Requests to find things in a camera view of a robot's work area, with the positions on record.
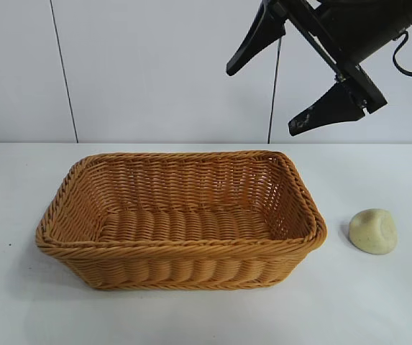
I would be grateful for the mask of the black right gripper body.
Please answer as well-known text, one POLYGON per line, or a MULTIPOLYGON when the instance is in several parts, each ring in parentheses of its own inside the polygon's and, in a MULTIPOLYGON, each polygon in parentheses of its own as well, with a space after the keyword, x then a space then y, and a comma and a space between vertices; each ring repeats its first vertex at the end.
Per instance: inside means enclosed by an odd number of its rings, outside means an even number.
POLYGON ((389 41, 408 34, 412 1, 282 1, 288 18, 336 74, 366 100, 364 113, 386 105, 360 64, 389 41))

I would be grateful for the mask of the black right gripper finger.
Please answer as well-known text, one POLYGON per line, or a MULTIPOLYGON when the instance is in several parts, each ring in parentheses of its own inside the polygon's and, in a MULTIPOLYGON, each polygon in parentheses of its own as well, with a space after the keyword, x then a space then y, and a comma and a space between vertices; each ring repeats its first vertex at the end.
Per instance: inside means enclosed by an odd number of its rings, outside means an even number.
POLYGON ((335 83, 320 99, 288 122, 291 136, 331 124, 358 121, 367 100, 347 82, 335 83))
POLYGON ((286 10, 281 1, 261 1, 241 45, 226 64, 226 74, 235 75, 254 56, 285 35, 286 10))

